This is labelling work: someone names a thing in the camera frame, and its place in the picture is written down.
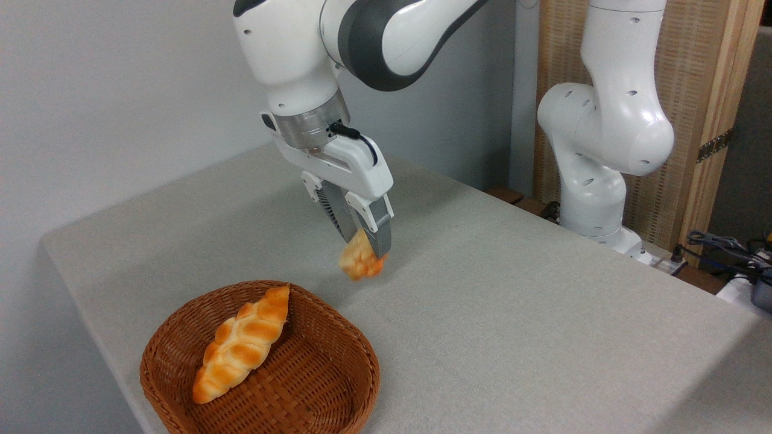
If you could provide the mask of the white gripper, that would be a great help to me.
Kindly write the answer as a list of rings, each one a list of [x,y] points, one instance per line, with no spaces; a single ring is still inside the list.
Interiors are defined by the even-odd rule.
[[[273,135],[282,157],[302,170],[309,196],[345,242],[358,231],[350,207],[377,258],[387,255],[394,212],[386,193],[393,177],[378,146],[353,129],[323,129],[321,137],[327,142],[303,150],[288,145],[280,132]]]

